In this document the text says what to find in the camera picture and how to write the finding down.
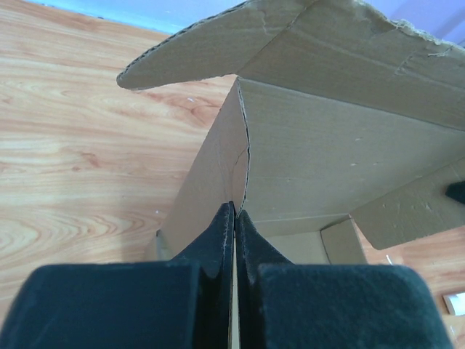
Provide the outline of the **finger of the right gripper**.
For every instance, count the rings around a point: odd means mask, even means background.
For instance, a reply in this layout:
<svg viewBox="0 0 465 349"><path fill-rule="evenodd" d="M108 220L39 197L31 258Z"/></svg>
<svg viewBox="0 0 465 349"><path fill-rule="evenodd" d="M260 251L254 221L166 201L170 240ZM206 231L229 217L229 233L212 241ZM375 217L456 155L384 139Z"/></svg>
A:
<svg viewBox="0 0 465 349"><path fill-rule="evenodd" d="M465 204L465 182L451 183L447 186L445 195L460 204Z"/></svg>

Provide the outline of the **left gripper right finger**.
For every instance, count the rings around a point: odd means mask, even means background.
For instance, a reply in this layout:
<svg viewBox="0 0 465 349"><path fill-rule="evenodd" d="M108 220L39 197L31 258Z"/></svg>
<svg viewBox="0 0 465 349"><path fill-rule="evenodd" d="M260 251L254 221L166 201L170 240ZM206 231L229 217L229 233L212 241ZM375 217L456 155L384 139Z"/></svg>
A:
<svg viewBox="0 0 465 349"><path fill-rule="evenodd" d="M235 221L242 348L451 348L424 280L402 265L296 265Z"/></svg>

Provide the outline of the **brown cardboard box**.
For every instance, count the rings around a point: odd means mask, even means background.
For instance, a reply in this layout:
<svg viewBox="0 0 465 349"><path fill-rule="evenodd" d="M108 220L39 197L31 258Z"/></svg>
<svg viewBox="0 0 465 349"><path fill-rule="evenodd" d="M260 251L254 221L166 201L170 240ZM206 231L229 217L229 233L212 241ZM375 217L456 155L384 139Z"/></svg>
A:
<svg viewBox="0 0 465 349"><path fill-rule="evenodd" d="M464 49L364 1L246 1L131 62L144 90L235 82L150 248L173 257L232 203L296 265L370 265L464 224ZM232 274L237 275L235 225Z"/></svg>

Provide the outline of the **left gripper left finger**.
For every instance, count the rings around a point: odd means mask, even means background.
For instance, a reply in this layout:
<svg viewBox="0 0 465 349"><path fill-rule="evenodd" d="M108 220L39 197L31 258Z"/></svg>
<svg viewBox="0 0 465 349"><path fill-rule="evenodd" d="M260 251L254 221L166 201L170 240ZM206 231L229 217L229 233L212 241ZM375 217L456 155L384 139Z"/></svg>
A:
<svg viewBox="0 0 465 349"><path fill-rule="evenodd" d="M170 260L37 268L1 328L3 348L228 348L232 203Z"/></svg>

